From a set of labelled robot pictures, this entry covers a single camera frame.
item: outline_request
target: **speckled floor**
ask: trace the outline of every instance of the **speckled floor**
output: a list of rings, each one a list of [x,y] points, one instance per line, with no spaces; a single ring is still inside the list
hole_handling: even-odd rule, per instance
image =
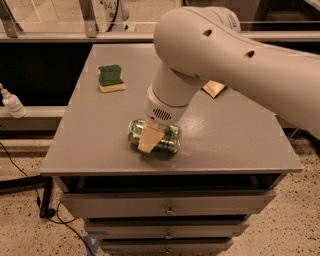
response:
[[[51,143],[50,140],[2,142],[28,175],[39,173]],[[277,197],[259,215],[249,218],[249,228],[219,256],[320,255],[320,142],[298,137],[293,147],[303,163],[303,172],[287,175],[276,188]],[[3,150],[0,150],[0,175],[1,180],[21,177]],[[54,186],[51,207],[57,206],[60,195],[59,188]],[[83,243],[68,228],[39,218],[35,199],[34,191],[0,195],[1,255],[87,255]],[[72,219],[63,206],[59,213],[64,221]],[[82,220],[71,226],[86,236]],[[104,253],[99,249],[97,255]]]

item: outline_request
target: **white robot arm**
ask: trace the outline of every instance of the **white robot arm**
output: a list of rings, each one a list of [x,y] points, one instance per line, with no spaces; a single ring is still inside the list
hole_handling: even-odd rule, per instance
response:
[[[320,57],[262,44],[239,34],[225,8],[181,8],[156,26],[162,60],[148,90],[145,113],[177,123],[208,80],[221,82],[320,139]]]

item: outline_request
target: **cable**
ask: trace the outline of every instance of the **cable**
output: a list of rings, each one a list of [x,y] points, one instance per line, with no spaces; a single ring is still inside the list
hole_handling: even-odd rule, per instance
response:
[[[4,151],[6,152],[8,158],[10,159],[10,162],[11,162],[21,173],[23,173],[24,176],[26,176],[27,178],[29,178],[29,176],[28,176],[24,171],[22,171],[22,170],[19,168],[18,165],[16,165],[16,164],[12,161],[12,158],[11,158],[8,150],[7,150],[6,147],[2,144],[2,142],[0,142],[0,145],[1,145],[1,147],[4,149]],[[36,186],[35,186],[31,181],[29,181],[29,183],[30,183],[30,185],[33,186],[34,190],[35,190],[36,193],[37,193],[37,205],[38,205],[39,208],[40,208],[41,200],[40,200],[39,192],[38,192]]]
[[[4,151],[6,152],[8,158],[10,159],[10,162],[11,162],[21,173],[23,173],[27,178],[29,178],[29,176],[28,176],[24,171],[22,171],[22,170],[19,168],[19,166],[17,166],[17,165],[13,162],[13,160],[12,160],[12,158],[11,158],[8,150],[7,150],[6,147],[2,144],[1,141],[0,141],[0,145],[1,145],[1,147],[4,149]],[[35,190],[36,193],[37,193],[37,205],[38,205],[38,207],[39,207],[39,209],[40,209],[41,199],[40,199],[40,196],[39,196],[39,192],[38,192],[37,188],[35,187],[35,185],[34,185],[32,182],[29,181],[29,183],[30,183],[30,185],[33,186],[34,190]],[[74,230],[72,227],[70,227],[70,226],[68,225],[69,223],[75,221],[77,218],[74,218],[73,220],[70,220],[70,221],[67,221],[67,222],[64,222],[64,221],[60,218],[60,216],[59,216],[59,207],[60,207],[60,205],[61,205],[61,202],[58,204],[57,210],[56,210],[57,218],[59,219],[60,222],[51,220],[51,219],[48,218],[48,217],[47,217],[46,219],[49,220],[49,221],[51,221],[51,222],[53,222],[53,223],[55,223],[55,224],[63,224],[63,225],[65,225],[66,227],[68,227],[70,230],[72,230],[72,231],[80,238],[80,240],[85,244],[85,246],[86,246],[87,249],[89,250],[90,254],[91,254],[92,256],[94,256],[93,252],[91,251],[91,248],[87,245],[87,243],[83,240],[83,238],[79,235],[79,233],[78,233],[76,230]]]
[[[63,225],[65,225],[67,228],[69,228],[71,231],[73,231],[73,232],[78,236],[78,238],[84,243],[84,245],[87,247],[87,249],[88,249],[88,251],[90,252],[90,254],[91,254],[92,256],[94,256],[94,253],[92,252],[91,248],[87,245],[87,243],[83,240],[83,238],[79,235],[79,233],[78,233],[75,229],[73,229],[72,227],[70,227],[70,226],[68,225],[69,223],[75,221],[76,218],[74,218],[73,220],[67,221],[67,222],[64,222],[64,221],[60,218],[60,216],[59,216],[59,207],[60,207],[60,205],[61,205],[61,202],[60,202],[60,203],[58,204],[58,206],[57,206],[57,218],[59,219],[60,222],[51,220],[51,219],[49,219],[49,218],[47,218],[47,220],[49,220],[49,221],[51,221],[51,222],[53,222],[53,223],[55,223],[55,224],[63,224]]]
[[[113,16],[113,20],[112,20],[112,22],[111,22],[111,25],[110,25],[109,28],[106,30],[106,32],[110,32],[110,30],[112,29],[112,27],[113,27],[113,25],[114,25],[114,22],[115,22],[115,20],[116,20],[116,18],[117,18],[117,15],[118,15],[118,10],[119,10],[119,0],[117,0],[117,9],[116,9],[116,12],[115,12],[115,14],[114,14],[114,16]]]

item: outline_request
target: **yellow sponge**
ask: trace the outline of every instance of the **yellow sponge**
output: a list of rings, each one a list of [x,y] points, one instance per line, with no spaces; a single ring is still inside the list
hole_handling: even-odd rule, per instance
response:
[[[119,65],[108,65],[99,67],[99,84],[102,92],[114,92],[125,89],[122,81],[122,71]]]
[[[225,87],[226,86],[224,84],[209,81],[204,87],[202,87],[202,89],[205,90],[212,98],[215,98]]]

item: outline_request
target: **drawer handle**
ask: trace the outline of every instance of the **drawer handle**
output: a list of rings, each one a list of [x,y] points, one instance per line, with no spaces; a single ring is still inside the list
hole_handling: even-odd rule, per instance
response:
[[[166,239],[166,240],[170,240],[170,239],[172,239],[173,237],[172,237],[172,235],[170,235],[170,233],[169,233],[169,231],[167,232],[167,234],[164,236],[164,239]]]
[[[171,206],[168,207],[168,210],[166,210],[165,213],[166,213],[166,215],[168,215],[168,216],[173,216],[173,215],[176,214],[176,212],[172,209]]]

